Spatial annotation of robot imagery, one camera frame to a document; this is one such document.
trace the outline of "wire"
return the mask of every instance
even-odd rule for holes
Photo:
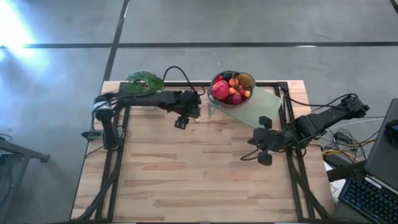
[[[347,156],[349,156],[349,157],[351,157],[351,158],[354,158],[354,161],[355,162],[359,162],[358,160],[357,160],[357,158],[356,158],[356,154],[355,154],[355,156],[353,156],[353,155],[351,155],[350,153],[347,153],[347,152],[342,152],[344,155],[347,155]]]
[[[311,112],[314,112],[314,111],[319,110],[319,109],[324,108],[324,107],[331,107],[330,105],[331,105],[332,103],[334,103],[335,101],[337,101],[337,100],[339,100],[339,99],[341,99],[341,98],[343,98],[343,97],[346,97],[346,96],[355,96],[355,97],[356,97],[356,99],[355,99],[350,105],[348,105],[347,107],[351,106],[353,103],[355,103],[355,102],[358,101],[358,95],[357,95],[357,94],[355,94],[355,93],[347,93],[347,94],[344,94],[344,95],[341,95],[341,96],[337,97],[336,99],[334,99],[334,100],[331,101],[330,103],[327,103],[327,104],[325,104],[325,105],[319,106],[318,108],[315,108],[315,109],[314,109],[313,111],[311,111]]]
[[[258,150],[261,149],[261,147],[263,145],[257,146],[257,149],[253,150],[252,152],[250,152],[249,154],[246,154],[244,156],[241,157],[241,161],[252,161],[255,159],[258,159],[259,157],[263,156],[264,154],[268,153],[269,149],[275,145],[276,142],[272,143],[266,150],[263,150],[262,152],[260,152],[257,156],[248,158],[249,156],[253,155],[254,153],[256,153]]]
[[[347,129],[341,128],[341,129],[338,130],[338,132],[346,133],[351,138],[351,143],[358,143],[358,140],[356,140],[356,138],[354,138],[354,136],[351,134],[351,131],[348,131]],[[368,159],[368,158],[366,158],[366,153],[365,153],[365,149],[363,148],[363,146],[360,145],[359,147],[362,150],[362,155],[365,158],[365,160]]]
[[[304,149],[304,153],[303,153],[303,155],[302,155],[302,158],[304,158],[304,156],[307,154],[307,148],[305,147],[305,148],[302,148],[302,149]],[[293,150],[293,152],[296,151],[296,156],[294,155],[294,153],[292,153],[292,156],[293,156],[294,158],[296,158],[296,159],[297,159],[297,151],[298,151],[298,150],[299,150],[299,149]]]
[[[6,141],[12,141],[12,136],[11,136],[11,135],[8,135],[8,134],[0,134],[0,136],[6,136],[6,137],[9,137],[9,139],[8,139],[8,140],[6,140]]]
[[[333,144],[334,144],[334,145],[336,146],[336,148],[338,149],[337,140],[336,140],[336,138],[335,138],[335,135],[334,135],[329,129],[326,129],[326,132],[330,134],[331,140],[333,141]]]
[[[8,190],[7,190],[6,195],[5,195],[5,196],[2,198],[2,200],[0,201],[0,208],[1,208],[2,204],[6,201],[8,195],[9,195],[9,193],[10,193],[11,187],[12,187],[11,165],[10,165],[10,162],[8,161],[8,159],[5,159],[5,160],[6,160],[7,163],[8,163],[9,186],[8,186]]]
[[[358,144],[365,143],[366,141],[368,141],[369,139],[371,139],[373,136],[375,136],[378,132],[379,132],[379,131],[376,131],[376,132],[375,132],[374,134],[372,134],[370,137],[368,137],[367,139],[365,139],[365,140],[359,142]],[[332,141],[330,141],[330,140],[328,140],[328,139],[325,139],[325,138],[321,138],[321,139],[323,139],[323,140],[325,140],[325,141],[328,141],[328,142],[332,142]]]
[[[191,87],[192,91],[194,91],[195,93],[197,93],[197,91],[195,90],[195,88],[193,87],[193,85],[191,84],[191,82],[189,81],[189,78],[187,77],[187,75],[185,74],[185,72],[178,66],[170,66],[168,69],[166,69],[166,71],[164,72],[164,76],[163,76],[163,81],[166,79],[166,75],[167,72],[169,72],[170,69],[172,68],[176,68],[178,70],[180,70],[180,72],[182,73],[182,75],[184,75],[185,79],[187,80],[188,85]],[[203,96],[206,93],[205,87],[201,86],[203,93],[199,94],[199,96]]]
[[[332,105],[331,105],[331,104],[334,103],[336,100],[339,100],[340,98],[343,98],[343,97],[346,97],[346,96],[355,96],[355,97],[356,97],[356,99],[354,100],[354,102],[351,103],[351,105],[352,105],[353,103],[355,103],[355,102],[358,100],[358,95],[357,95],[357,94],[355,94],[355,93],[348,93],[348,94],[344,94],[344,95],[342,95],[342,96],[337,97],[337,98],[334,99],[332,102],[327,103],[327,104],[325,104],[325,105],[312,105],[312,104],[307,104],[307,103],[301,103],[301,102],[299,102],[299,101],[297,101],[297,100],[291,99],[289,96],[286,96],[286,97],[287,97],[288,99],[290,99],[291,101],[293,101],[293,102],[295,102],[295,103],[298,103],[298,104],[300,104],[300,105],[303,105],[303,106],[319,106],[319,108],[315,109],[315,110],[318,110],[318,109],[323,108],[323,107],[330,107],[330,108],[336,108],[336,109],[347,109],[347,107],[349,107],[350,105],[347,105],[347,106],[345,106],[345,107],[332,106]]]
[[[94,149],[93,151],[89,152],[89,153],[85,156],[85,159],[86,159],[90,154],[92,154],[92,153],[94,153],[94,152],[96,152],[96,151],[98,151],[98,150],[100,150],[100,149],[102,149],[102,148],[104,148],[104,146],[98,147],[98,148]]]
[[[341,127],[344,127],[344,126],[347,126],[347,125],[351,125],[351,124],[359,124],[359,123],[363,123],[363,122],[381,121],[381,120],[384,120],[384,118],[370,119],[370,120],[366,120],[366,121],[355,121],[355,122],[351,122],[351,123],[347,123],[347,124],[342,124],[342,125],[339,125],[339,126],[331,127],[331,128],[329,128],[329,130],[336,129],[336,128],[341,128]]]
[[[367,144],[370,144],[372,142],[374,142],[375,139],[373,140],[369,140],[368,142],[366,142],[365,144],[361,144],[360,146],[365,146]],[[340,149],[340,150],[327,150],[327,151],[323,151],[322,154],[324,155],[334,155],[334,154],[338,154],[338,153],[342,153],[342,152],[347,152],[347,151],[352,151],[353,149],[351,147],[346,147],[344,149]]]

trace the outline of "bowl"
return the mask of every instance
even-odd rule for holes
[[[237,71],[231,71],[231,70],[220,72],[219,74],[217,74],[217,75],[213,78],[213,80],[212,80],[211,83],[210,83],[210,88],[209,88],[209,90],[207,91],[207,97],[209,98],[209,100],[210,100],[214,105],[224,106],[224,107],[227,107],[227,108],[234,108],[234,107],[238,107],[238,106],[241,106],[241,105],[247,103],[247,102],[251,99],[251,97],[253,96],[253,89],[254,89],[254,87],[256,87],[256,81],[255,81],[255,79],[253,78],[253,76],[250,75],[250,74],[248,74],[248,75],[249,75],[249,76],[251,77],[251,79],[253,80],[253,84],[251,85],[251,90],[250,90],[251,94],[250,94],[249,98],[247,98],[247,99],[246,99],[245,101],[243,101],[242,103],[240,103],[240,104],[238,104],[238,105],[231,105],[231,104],[224,103],[224,102],[222,102],[222,101],[220,101],[220,100],[217,100],[217,99],[213,96],[213,93],[212,93],[211,88],[212,88],[212,86],[214,85],[214,82],[216,81],[216,79],[217,79],[220,75],[223,75],[224,72],[233,72],[233,73],[236,73],[236,74],[241,74],[241,73],[248,74],[247,72],[237,72]]]

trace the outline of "gray floor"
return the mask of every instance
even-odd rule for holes
[[[0,44],[111,43],[123,0],[36,0],[0,3]],[[376,42],[398,41],[398,15],[388,0],[139,0],[121,36],[128,42]],[[0,49],[0,133],[40,152],[32,161],[10,223],[68,220],[89,128],[110,49]],[[181,66],[192,80],[226,69],[256,79],[305,80],[312,103],[357,93],[383,116],[398,96],[398,47],[119,49],[110,80]],[[172,72],[169,80],[181,80]],[[345,128],[358,140],[379,121]]]

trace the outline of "apple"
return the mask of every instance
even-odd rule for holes
[[[242,96],[241,96],[239,93],[233,94],[232,97],[231,97],[230,103],[231,103],[232,105],[239,105],[239,104],[241,104],[241,103],[242,103]]]
[[[223,100],[229,95],[229,86],[226,81],[219,81],[211,87],[211,92],[217,100]]]

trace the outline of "keyboard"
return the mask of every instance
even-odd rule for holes
[[[346,181],[339,200],[375,223],[398,224],[398,195],[358,171]]]

